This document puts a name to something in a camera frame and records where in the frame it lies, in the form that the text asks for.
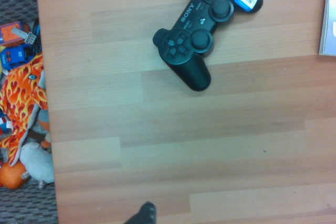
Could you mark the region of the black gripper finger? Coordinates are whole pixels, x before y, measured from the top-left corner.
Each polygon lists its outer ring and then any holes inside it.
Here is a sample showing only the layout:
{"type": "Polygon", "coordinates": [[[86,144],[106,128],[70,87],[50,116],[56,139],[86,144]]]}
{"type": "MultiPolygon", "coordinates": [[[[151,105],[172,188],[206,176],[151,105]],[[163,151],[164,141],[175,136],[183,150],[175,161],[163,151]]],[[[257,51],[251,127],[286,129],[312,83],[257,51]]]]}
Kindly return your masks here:
{"type": "Polygon", "coordinates": [[[124,224],[156,224],[156,206],[151,202],[144,203],[140,210],[124,224]]]}

